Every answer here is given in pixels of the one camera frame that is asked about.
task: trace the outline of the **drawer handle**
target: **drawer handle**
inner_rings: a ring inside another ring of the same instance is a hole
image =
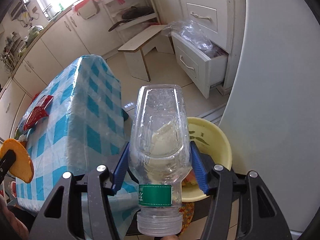
[[[7,113],[7,112],[9,111],[9,109],[10,109],[10,103],[9,103],[9,105],[8,105],[7,110],[5,111],[5,113]]]
[[[190,15],[192,15],[194,18],[212,21],[211,17],[200,16],[200,15],[195,14],[194,12],[190,12]]]
[[[182,62],[183,65],[185,65],[187,68],[192,69],[193,71],[195,70],[194,67],[189,67],[186,63],[183,62],[183,57],[180,55],[180,61]]]
[[[66,21],[64,21],[64,24],[66,25],[66,27],[68,28],[68,30],[71,32],[71,29],[70,29],[70,27],[69,27],[69,25],[67,24]]]
[[[31,67],[32,69],[34,68],[31,64],[30,64],[30,62],[27,60],[27,63],[28,63],[28,65],[29,65],[29,67]]]
[[[72,18],[71,16],[70,16],[70,20],[71,20],[71,22],[73,23],[73,25],[77,27],[75,21],[73,20],[73,18]]]
[[[31,73],[31,70],[27,68],[27,65],[26,65],[26,64],[24,65],[24,68],[26,69],[26,71],[28,71],[28,72]]]

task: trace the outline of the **plastic bottle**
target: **plastic bottle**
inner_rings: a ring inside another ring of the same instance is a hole
[[[129,166],[139,180],[138,230],[149,236],[181,231],[181,182],[191,170],[188,121],[181,87],[140,89]]]

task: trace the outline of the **person's hand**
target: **person's hand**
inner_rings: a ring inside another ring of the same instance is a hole
[[[29,237],[29,231],[26,226],[17,219],[14,214],[8,210],[5,200],[2,195],[0,195],[0,210],[6,217],[7,221],[10,223],[14,231],[21,237],[22,240],[27,240]]]
[[[164,236],[160,240],[179,240],[177,236]]]

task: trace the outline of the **wooden bench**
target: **wooden bench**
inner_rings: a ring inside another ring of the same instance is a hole
[[[159,35],[164,27],[165,25],[150,26],[118,49],[124,53],[133,77],[150,81],[145,55],[154,47],[158,52],[174,54],[169,38]]]

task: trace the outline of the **yellow bowl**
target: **yellow bowl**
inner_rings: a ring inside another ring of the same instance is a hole
[[[201,118],[188,117],[190,141],[194,141],[201,153],[211,156],[216,164],[228,170],[232,165],[232,152],[226,135],[215,124]],[[198,185],[182,187],[182,201],[194,202],[208,197]]]

